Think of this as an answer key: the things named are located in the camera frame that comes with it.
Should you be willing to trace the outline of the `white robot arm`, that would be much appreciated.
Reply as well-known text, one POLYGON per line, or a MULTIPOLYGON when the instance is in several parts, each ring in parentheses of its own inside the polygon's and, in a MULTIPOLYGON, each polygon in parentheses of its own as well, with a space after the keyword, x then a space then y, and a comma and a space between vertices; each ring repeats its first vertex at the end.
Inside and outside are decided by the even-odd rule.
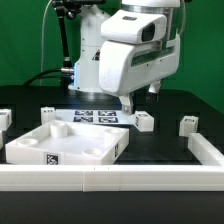
POLYGON ((121 0, 109 15, 96 4, 81 8, 80 57, 69 92, 88 100, 117 97, 122 112, 134 112, 133 95, 148 89, 155 100, 162 80, 179 65, 185 0, 121 0))

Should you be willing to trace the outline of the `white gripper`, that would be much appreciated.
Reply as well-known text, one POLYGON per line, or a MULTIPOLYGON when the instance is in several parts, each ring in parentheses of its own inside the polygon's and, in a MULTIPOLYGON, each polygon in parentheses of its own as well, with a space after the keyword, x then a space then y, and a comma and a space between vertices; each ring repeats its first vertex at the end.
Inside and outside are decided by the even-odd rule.
POLYGON ((110 95, 119 97, 122 113, 133 113, 131 93, 149 85, 147 102, 156 102, 163 79, 177 71, 180 55, 180 37, 161 42, 132 45, 105 41, 100 52, 99 85, 110 95))

